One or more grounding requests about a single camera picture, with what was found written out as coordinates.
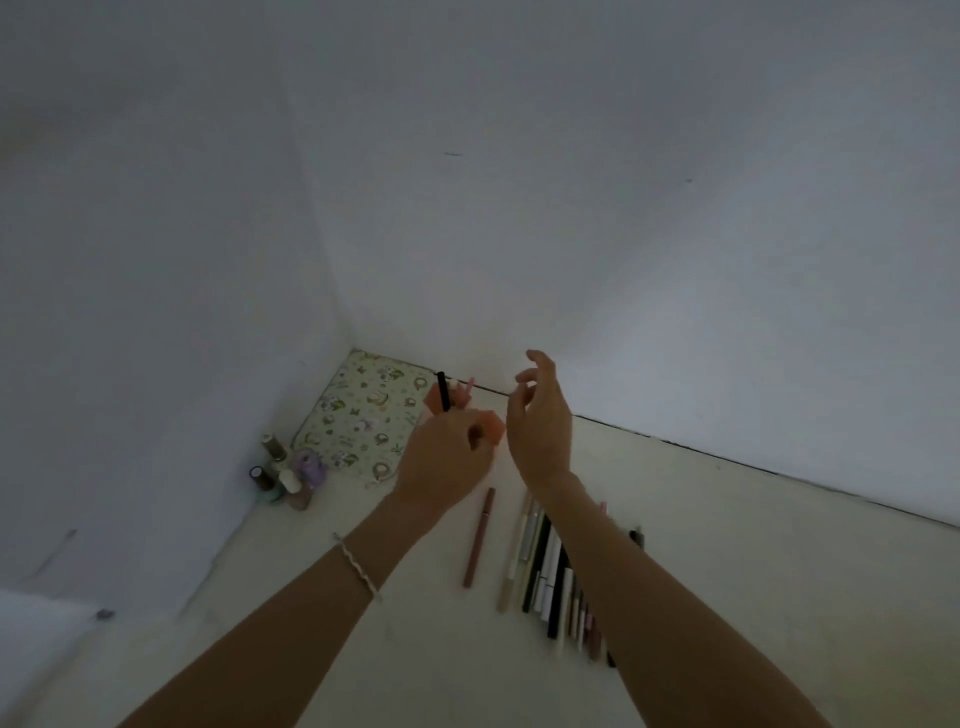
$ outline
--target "brown pen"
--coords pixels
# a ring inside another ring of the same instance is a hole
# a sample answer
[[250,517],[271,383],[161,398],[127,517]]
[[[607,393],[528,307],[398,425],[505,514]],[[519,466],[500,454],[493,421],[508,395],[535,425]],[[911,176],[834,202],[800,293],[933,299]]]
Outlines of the brown pen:
[[473,573],[477,571],[477,561],[480,559],[480,549],[483,548],[483,537],[487,532],[487,521],[490,520],[490,511],[493,508],[493,496],[496,495],[495,488],[487,490],[487,498],[483,501],[483,512],[480,514],[480,522],[477,523],[477,533],[473,537],[473,548],[470,550],[470,560],[467,563],[467,574],[464,576],[464,588],[469,589],[473,585]]

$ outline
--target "person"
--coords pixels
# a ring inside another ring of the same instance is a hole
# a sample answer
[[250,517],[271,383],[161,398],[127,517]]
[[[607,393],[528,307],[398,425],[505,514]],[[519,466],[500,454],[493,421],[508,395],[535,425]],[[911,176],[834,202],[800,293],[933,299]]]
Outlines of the person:
[[[564,540],[616,667],[648,726],[828,725],[766,657],[662,569],[590,500],[570,471],[573,419],[554,362],[529,351],[507,443]],[[396,486],[344,539],[376,588],[484,478],[493,460],[478,413],[456,409],[410,437]],[[123,728],[293,726],[372,592],[332,548],[150,697]],[[278,624],[285,625],[277,629]]]

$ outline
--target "white braided bracelet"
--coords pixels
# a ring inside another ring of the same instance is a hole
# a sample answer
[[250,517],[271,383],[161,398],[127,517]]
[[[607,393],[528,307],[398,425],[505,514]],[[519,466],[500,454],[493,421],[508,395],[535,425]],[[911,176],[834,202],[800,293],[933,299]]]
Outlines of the white braided bracelet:
[[357,562],[353,554],[350,553],[349,549],[347,548],[347,545],[344,544],[344,540],[340,538],[340,534],[334,533],[333,538],[337,542],[337,544],[340,545],[340,550],[344,552],[344,556],[347,557],[347,560],[350,562],[350,565],[353,567],[353,570],[355,570],[358,574],[360,574],[360,578],[363,579],[364,583],[367,585],[367,589],[370,590],[370,593],[373,595],[373,598],[376,599],[377,601],[383,601],[383,597],[380,596],[380,592],[376,589],[376,586],[373,584],[373,580],[370,579],[369,576],[367,576],[367,573],[363,570],[363,567],[360,566],[359,562]]

